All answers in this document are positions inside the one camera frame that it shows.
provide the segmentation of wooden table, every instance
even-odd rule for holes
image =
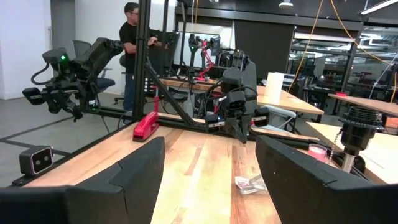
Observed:
[[[307,122],[316,132],[316,136],[329,146],[333,145],[340,126],[318,124]],[[341,136],[336,143],[337,150],[342,151],[344,146],[340,142]],[[371,139],[366,150],[360,152],[365,160],[365,175],[378,184],[398,184],[398,136],[376,133]]]
[[[398,116],[398,105],[395,103],[387,103],[380,100],[365,99],[354,96],[338,96],[336,94],[329,94],[329,96],[358,106]]]
[[[181,88],[190,88],[190,84],[188,82],[182,83],[183,80],[179,79],[174,79],[174,80],[165,80],[165,79],[160,79],[164,85],[167,86],[172,86],[172,87],[177,87],[179,89]],[[200,91],[206,91],[209,89],[212,85],[214,85],[217,81],[216,80],[208,80],[207,83],[201,83],[201,84],[194,84],[192,86],[192,89],[195,90],[200,90]],[[324,112],[315,106],[312,106],[311,104],[291,95],[290,93],[287,93],[286,91],[282,90],[282,93],[280,94],[280,99],[279,101],[275,101],[273,99],[272,95],[266,95],[264,86],[257,86],[257,104],[262,106],[262,105],[271,105],[271,106],[276,106],[282,109],[286,110],[292,110],[292,111],[298,111],[298,112],[303,112],[303,113],[309,113],[309,114],[317,114],[317,115],[323,115]],[[221,88],[216,88],[215,91],[221,91]]]
[[[101,172],[143,145],[131,140],[135,125],[27,187],[75,185]],[[268,194],[241,195],[234,184],[235,176],[254,177],[260,173],[255,142],[243,145],[233,138],[163,126],[151,138],[156,136],[165,137],[166,155],[152,223],[280,223]]]

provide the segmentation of gray floor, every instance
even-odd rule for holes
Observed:
[[[101,94],[101,104],[122,108],[121,103],[113,105],[115,96]],[[328,101],[328,104],[329,107],[325,111],[326,114],[331,114],[334,101]],[[144,108],[145,111],[152,109],[153,103],[146,104]],[[167,110],[170,113],[174,112],[169,105]],[[0,100],[0,187],[10,185],[13,180],[21,176],[19,154],[27,150],[30,145],[53,146],[58,151],[74,152],[108,133],[100,116],[86,114],[76,123],[72,119],[67,119],[70,117],[70,114],[64,111],[59,114],[49,113],[47,105],[32,106],[25,98]],[[310,121],[310,118],[316,118],[316,116],[306,114],[303,118],[299,118],[296,128],[302,134],[313,136],[311,128],[305,123]],[[105,121],[110,131],[116,130],[117,119],[105,118]],[[338,125],[339,122],[335,116],[326,115],[322,123]]]

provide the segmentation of red stapler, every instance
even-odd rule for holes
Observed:
[[[156,96],[155,96],[155,108],[153,112],[150,112],[145,118],[143,118],[137,126],[134,128],[134,132],[132,134],[132,140],[137,142],[146,141],[159,127],[159,124],[156,123],[159,115],[157,112],[159,111],[159,91],[156,88]]]

